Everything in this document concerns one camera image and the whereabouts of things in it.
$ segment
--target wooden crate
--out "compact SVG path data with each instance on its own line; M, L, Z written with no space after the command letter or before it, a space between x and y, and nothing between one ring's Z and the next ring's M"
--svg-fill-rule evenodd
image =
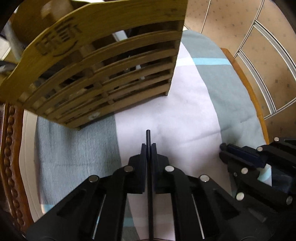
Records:
M186 7L187 0L85 5L30 43L16 69L1 83L0 97L78 128L144 99L167 94ZM131 36L116 42L112 34L121 30Z

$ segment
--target white sticker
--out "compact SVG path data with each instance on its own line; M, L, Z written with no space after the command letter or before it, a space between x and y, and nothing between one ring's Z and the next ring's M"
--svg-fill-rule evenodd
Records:
M100 112L95 112L89 116L89 120L92 121L95 118L99 117L99 115L100 115Z

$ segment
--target carved wooden trim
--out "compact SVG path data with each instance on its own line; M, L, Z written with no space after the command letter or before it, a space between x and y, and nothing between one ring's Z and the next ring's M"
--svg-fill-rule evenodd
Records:
M34 221L19 167L24 110L5 103L2 104L1 112L0 174L5 204L14 220L14 225L20 231L26 232Z

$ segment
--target silver rivet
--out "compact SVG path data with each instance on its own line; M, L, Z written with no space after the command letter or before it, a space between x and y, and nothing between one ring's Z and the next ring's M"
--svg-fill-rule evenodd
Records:
M201 175L200 176L200 180L204 183L206 183L207 181L210 180L209 176L208 175Z
M132 166L125 166L124 167L124 171L125 172L132 172L133 171L133 167Z
M244 193L239 192L236 196L237 201L242 201L244 199Z
M248 169L246 167L244 167L242 170L241 170L241 173L242 174L247 174L248 173Z
M98 177L97 175L91 175L91 176L89 177L89 181L90 181L91 183L95 183L98 179L99 179L99 177Z
M290 205L293 201L293 198L291 196L288 196L287 199L286 199L286 204L287 205Z
M172 172L173 170L175 170L175 168L174 168L173 166L166 166L166 167L165 167L165 170L166 170L167 172Z

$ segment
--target black rod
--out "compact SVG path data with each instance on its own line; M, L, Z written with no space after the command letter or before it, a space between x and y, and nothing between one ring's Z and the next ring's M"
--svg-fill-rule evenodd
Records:
M148 229L149 241L154 239L153 230L153 191L152 191L152 164L151 164L151 137L150 130L146 131L147 145L147 194L148 194Z

